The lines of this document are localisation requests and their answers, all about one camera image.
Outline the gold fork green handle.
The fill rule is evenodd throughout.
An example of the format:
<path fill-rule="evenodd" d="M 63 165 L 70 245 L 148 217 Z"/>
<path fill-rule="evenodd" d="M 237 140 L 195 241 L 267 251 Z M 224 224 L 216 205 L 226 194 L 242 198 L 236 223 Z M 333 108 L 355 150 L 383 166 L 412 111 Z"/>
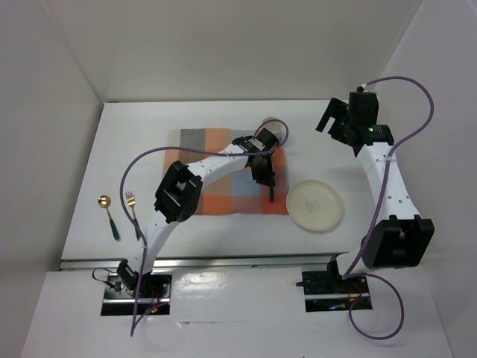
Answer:
<path fill-rule="evenodd" d="M 133 223 L 135 227 L 138 227 L 138 221 L 137 221 L 136 211 L 135 211 L 136 199 L 134 197 L 134 194 L 132 192 L 126 192 L 125 197 L 126 197 L 127 205 L 130 208 L 132 213 Z"/>

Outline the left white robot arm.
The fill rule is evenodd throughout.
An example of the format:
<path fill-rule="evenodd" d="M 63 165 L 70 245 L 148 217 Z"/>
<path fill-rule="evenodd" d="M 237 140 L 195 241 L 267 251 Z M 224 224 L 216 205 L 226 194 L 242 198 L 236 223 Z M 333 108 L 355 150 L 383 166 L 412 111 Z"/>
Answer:
<path fill-rule="evenodd" d="M 117 274 L 121 290 L 132 298 L 144 294 L 158 253 L 178 224 L 195 213 L 203 189 L 247 167 L 268 168 L 275 151 L 275 148 L 260 151 L 230 144 L 218 153 L 204 151 L 208 157 L 197 162 L 173 162 L 155 192 L 154 213 L 146 231 L 128 212 L 122 198 L 124 213 L 139 235 L 140 249 L 119 264 Z"/>

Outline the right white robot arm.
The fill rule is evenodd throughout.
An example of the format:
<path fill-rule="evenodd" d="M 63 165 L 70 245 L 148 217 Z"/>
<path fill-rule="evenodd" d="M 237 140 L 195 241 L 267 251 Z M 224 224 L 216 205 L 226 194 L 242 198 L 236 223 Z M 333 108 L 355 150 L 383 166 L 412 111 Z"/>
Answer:
<path fill-rule="evenodd" d="M 435 233 L 433 221 L 421 216 L 408 194 L 393 152 L 394 137 L 387 125 L 378 124 L 378 112 L 375 93 L 355 91 L 348 101 L 331 98 L 316 127 L 322 132 L 330 125 L 331 138 L 351 147 L 376 205 L 359 247 L 328 265 L 325 283 L 333 292 L 343 292 L 360 274 L 418 266 Z"/>

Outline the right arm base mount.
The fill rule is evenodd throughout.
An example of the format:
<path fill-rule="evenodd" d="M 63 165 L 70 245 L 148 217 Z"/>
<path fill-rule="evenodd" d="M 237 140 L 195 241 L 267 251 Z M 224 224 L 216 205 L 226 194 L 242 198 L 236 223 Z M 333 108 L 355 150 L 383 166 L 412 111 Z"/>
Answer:
<path fill-rule="evenodd" d="M 364 277 L 342 280 L 325 271 L 303 271 L 295 284 L 303 290 L 307 313 L 373 309 L 369 286 Z"/>

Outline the checkered orange blue cloth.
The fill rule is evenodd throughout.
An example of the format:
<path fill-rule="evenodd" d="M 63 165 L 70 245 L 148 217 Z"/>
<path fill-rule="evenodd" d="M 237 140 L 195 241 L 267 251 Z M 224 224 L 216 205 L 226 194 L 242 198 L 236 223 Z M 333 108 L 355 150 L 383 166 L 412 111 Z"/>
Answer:
<path fill-rule="evenodd" d="M 176 129 L 168 132 L 167 144 L 204 151 L 219 152 L 233 139 L 248 136 L 252 130 L 229 128 Z M 275 172 L 274 201 L 269 188 L 258 184 L 249 168 L 225 176 L 208 185 L 201 194 L 197 216 L 225 216 L 230 214 L 286 215 L 288 169 L 283 148 L 272 156 Z"/>

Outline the cream round plate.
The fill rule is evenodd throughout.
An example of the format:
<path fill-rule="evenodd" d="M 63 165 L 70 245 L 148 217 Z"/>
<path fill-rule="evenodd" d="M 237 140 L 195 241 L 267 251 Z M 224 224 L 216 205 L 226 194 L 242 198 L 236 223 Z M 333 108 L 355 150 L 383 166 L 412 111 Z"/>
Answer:
<path fill-rule="evenodd" d="M 319 180 L 303 180 L 294 185 L 288 191 L 285 205 L 291 220 L 312 232 L 333 229 L 344 212 L 340 195 Z"/>

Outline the blue mug cream inside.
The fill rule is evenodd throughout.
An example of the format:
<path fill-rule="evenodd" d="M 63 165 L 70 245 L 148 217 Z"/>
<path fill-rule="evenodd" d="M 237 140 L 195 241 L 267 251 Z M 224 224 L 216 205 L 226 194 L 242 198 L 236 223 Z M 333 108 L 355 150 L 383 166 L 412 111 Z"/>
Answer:
<path fill-rule="evenodd" d="M 286 134 L 284 124 L 275 117 L 265 118 L 262 121 L 262 127 L 270 131 L 279 141 L 282 141 Z"/>

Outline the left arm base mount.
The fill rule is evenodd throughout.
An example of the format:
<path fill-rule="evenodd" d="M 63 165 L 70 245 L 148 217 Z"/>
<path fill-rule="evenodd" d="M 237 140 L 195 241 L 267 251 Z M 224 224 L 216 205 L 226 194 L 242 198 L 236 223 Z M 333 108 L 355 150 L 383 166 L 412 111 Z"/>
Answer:
<path fill-rule="evenodd" d="M 105 285 L 101 316 L 131 316 L 135 294 L 108 268 L 95 268 L 92 279 Z M 148 315 L 169 315 L 171 297 L 171 274 L 152 274 L 141 288 L 137 315 L 148 310 Z"/>

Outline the gold spoon green handle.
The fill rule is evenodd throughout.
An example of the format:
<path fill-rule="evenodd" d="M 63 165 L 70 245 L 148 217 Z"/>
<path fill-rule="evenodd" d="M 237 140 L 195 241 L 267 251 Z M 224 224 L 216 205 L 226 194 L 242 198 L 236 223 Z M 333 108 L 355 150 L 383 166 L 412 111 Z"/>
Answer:
<path fill-rule="evenodd" d="M 120 234 L 119 234 L 118 228 L 116 227 L 116 223 L 114 222 L 113 217 L 110 213 L 110 205 L 111 205 L 110 197 L 107 196 L 107 195 L 101 195 L 98 198 L 98 204 L 101 208 L 106 210 L 113 238 L 114 238 L 115 241 L 119 241 L 120 240 Z"/>

